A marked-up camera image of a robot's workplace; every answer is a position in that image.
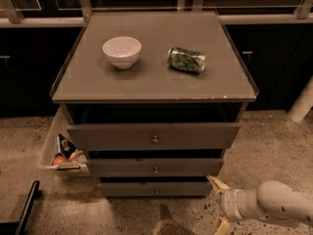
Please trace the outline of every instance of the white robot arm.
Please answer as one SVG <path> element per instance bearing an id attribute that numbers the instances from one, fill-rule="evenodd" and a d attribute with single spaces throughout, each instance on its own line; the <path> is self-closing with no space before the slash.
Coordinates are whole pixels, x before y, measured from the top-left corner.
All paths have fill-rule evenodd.
<path id="1" fill-rule="evenodd" d="M 231 189 L 209 176 L 215 191 L 221 194 L 221 217 L 214 235 L 226 234 L 234 222 L 257 219 L 287 227 L 299 222 L 313 227 L 313 201 L 279 181 L 265 181 L 252 190 Z"/>

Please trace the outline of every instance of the terrazzo floor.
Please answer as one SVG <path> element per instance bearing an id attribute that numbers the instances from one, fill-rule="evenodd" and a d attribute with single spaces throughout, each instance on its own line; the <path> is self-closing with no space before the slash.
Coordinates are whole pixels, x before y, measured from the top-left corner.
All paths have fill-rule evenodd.
<path id="1" fill-rule="evenodd" d="M 34 203 L 24 234 L 157 235 L 164 224 L 174 224 L 183 235 L 211 234 L 219 215 L 214 192 L 205 198 L 106 198 L 89 176 L 67 177 L 39 168 L 52 120 L 0 118 L 0 221 L 19 219 L 32 182 L 39 180 L 42 196 Z M 283 111 L 244 113 L 218 178 L 243 189 L 279 180 L 313 200 L 312 111 L 301 123 Z M 313 234 L 313 228 L 248 220 L 236 223 L 228 234 L 304 235 Z"/>

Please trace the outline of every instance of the white bowl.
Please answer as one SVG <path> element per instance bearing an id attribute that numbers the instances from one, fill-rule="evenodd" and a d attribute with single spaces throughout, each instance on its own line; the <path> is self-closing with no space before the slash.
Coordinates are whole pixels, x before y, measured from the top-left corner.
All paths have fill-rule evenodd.
<path id="1" fill-rule="evenodd" d="M 111 64 L 125 70 L 131 68 L 138 60 L 141 43 L 132 37 L 119 36 L 107 41 L 102 49 Z"/>

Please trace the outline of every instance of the dresser top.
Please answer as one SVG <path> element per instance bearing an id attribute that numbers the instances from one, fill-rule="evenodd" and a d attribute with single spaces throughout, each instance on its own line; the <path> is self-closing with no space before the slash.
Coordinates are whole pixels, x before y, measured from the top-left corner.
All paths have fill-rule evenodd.
<path id="1" fill-rule="evenodd" d="M 115 68 L 103 44 L 117 36 L 142 43 L 138 62 Z M 203 52 L 201 74 L 167 64 L 172 47 Z M 241 66 L 212 12 L 96 13 L 74 52 L 53 100 L 55 103 L 254 101 L 257 89 Z"/>

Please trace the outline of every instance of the green can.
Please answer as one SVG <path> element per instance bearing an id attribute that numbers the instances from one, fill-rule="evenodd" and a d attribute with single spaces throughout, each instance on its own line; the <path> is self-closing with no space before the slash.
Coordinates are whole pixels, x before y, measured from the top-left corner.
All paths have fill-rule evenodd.
<path id="1" fill-rule="evenodd" d="M 205 67 L 204 53 L 175 47 L 168 51 L 167 62 L 179 71 L 202 73 Z"/>

